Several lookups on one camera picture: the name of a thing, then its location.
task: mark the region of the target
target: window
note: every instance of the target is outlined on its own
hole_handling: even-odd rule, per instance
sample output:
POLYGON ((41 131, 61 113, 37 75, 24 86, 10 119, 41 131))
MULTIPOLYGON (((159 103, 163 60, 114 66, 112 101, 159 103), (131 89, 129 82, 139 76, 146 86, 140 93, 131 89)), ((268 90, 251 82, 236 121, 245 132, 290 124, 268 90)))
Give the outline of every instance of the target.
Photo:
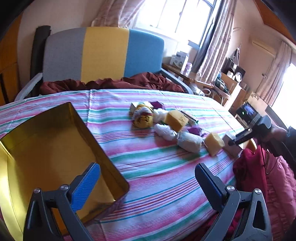
POLYGON ((295 90, 296 90, 296 67, 291 64, 283 77, 283 85, 276 98, 272 109, 279 118, 287 125, 296 129, 295 90))
POLYGON ((217 0, 146 0, 135 28, 200 45, 217 0))

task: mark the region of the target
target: air conditioner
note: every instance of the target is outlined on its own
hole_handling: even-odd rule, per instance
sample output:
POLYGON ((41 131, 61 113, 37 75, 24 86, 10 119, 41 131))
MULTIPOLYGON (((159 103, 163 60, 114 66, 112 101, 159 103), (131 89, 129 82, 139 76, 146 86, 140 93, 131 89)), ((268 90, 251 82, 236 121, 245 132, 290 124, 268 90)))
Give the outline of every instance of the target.
POLYGON ((274 48, 268 46, 266 43, 258 39, 252 39, 252 45, 261 51, 271 55, 273 58, 276 58, 276 51, 274 48))

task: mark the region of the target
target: cable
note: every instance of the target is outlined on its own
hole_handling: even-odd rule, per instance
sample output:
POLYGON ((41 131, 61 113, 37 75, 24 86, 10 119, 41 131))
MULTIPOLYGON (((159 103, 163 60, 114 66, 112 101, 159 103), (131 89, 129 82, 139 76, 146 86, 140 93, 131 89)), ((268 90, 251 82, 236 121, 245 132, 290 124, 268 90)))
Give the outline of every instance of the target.
MULTIPOLYGON (((260 148, 261 148, 261 153, 262 153, 262 158, 263 158, 263 165, 264 165, 265 174, 268 175, 268 174, 271 173, 271 171, 272 171, 272 170, 274 169, 274 167, 276 166, 279 157, 277 157, 276 162, 275 162, 274 166, 272 167, 272 169, 270 170, 270 172, 267 173, 267 172, 266 172, 265 158, 264 158, 264 155, 263 155, 262 146, 260 146, 260 148)), ((267 162, 266 162, 266 163, 268 163, 268 161, 269 161, 269 157, 270 157, 269 151, 266 151, 266 154, 268 155, 268 158, 267 158, 267 162)))

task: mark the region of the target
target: brown blanket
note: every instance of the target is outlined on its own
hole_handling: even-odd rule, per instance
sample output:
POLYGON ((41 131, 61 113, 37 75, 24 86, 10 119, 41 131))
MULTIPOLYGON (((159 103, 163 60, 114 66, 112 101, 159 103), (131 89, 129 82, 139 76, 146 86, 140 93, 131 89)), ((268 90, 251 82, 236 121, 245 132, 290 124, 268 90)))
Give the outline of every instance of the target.
POLYGON ((167 80, 162 75, 145 72, 136 74, 130 78, 123 77, 120 80, 98 79, 96 81, 90 81, 87 84, 79 80, 72 79, 55 82, 44 82, 40 87, 40 94, 48 95, 63 91, 79 91, 90 89, 146 89, 184 93, 184 90, 180 85, 167 80))

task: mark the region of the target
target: blue gripper pad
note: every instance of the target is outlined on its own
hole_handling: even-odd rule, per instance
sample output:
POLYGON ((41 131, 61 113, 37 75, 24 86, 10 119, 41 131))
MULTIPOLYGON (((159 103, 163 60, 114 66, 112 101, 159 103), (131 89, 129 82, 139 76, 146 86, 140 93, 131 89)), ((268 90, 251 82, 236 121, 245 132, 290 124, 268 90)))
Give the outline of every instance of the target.
POLYGON ((91 194, 101 174, 100 165, 91 163, 82 175, 77 176, 70 184, 69 195, 74 212, 80 210, 91 194))
POLYGON ((203 163, 196 165, 195 178, 211 207, 221 212, 224 208, 224 197, 226 196, 225 185, 221 179, 214 176, 203 163))

